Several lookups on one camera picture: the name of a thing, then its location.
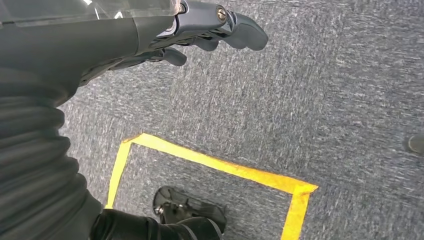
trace gray carpet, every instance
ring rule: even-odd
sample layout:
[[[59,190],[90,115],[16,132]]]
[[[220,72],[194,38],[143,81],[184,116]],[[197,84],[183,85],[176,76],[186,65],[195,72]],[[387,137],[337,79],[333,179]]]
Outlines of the gray carpet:
[[[265,50],[180,48],[183,67],[108,72],[61,108],[70,155],[106,203],[119,143],[146,132],[319,186],[302,240],[424,238],[424,2],[229,0],[264,27]],[[174,185],[227,205],[226,240],[279,240],[289,194],[135,146],[115,208],[152,215]]]

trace black boot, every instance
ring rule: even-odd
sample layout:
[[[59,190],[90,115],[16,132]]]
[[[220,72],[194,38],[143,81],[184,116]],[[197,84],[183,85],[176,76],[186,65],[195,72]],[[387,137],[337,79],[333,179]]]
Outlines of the black boot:
[[[105,209],[95,222],[90,240],[221,240],[227,220],[221,208],[162,187],[153,209],[160,222]]]

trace black corrugated hose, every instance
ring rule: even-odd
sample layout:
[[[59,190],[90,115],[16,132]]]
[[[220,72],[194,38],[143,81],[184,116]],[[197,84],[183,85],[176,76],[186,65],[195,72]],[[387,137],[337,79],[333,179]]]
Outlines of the black corrugated hose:
[[[0,68],[0,240],[219,240],[206,218],[158,224],[102,205],[87,190],[56,107],[78,82]]]

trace floor marking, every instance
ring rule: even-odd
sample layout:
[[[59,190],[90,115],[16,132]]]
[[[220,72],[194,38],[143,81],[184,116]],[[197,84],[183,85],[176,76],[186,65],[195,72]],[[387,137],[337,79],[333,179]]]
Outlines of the floor marking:
[[[112,209],[117,195],[119,182],[124,172],[131,144],[141,145],[163,153],[167,153],[194,163],[205,165],[240,178],[251,180],[262,185],[292,194],[290,208],[287,212],[281,240],[298,240],[308,209],[310,194],[318,186],[288,176],[278,175],[246,166],[237,165],[232,162],[217,159],[205,154],[195,152],[188,148],[175,145],[156,136],[143,133],[135,138],[124,140],[119,146],[112,176],[110,178],[109,193],[106,209]]]

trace black rubber cover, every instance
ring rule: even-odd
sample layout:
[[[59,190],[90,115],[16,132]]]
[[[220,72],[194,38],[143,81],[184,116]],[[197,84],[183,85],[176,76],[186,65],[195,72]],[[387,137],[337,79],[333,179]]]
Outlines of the black rubber cover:
[[[56,109],[94,67],[133,56],[172,22],[0,28],[0,240],[87,240],[102,211],[67,156]]]

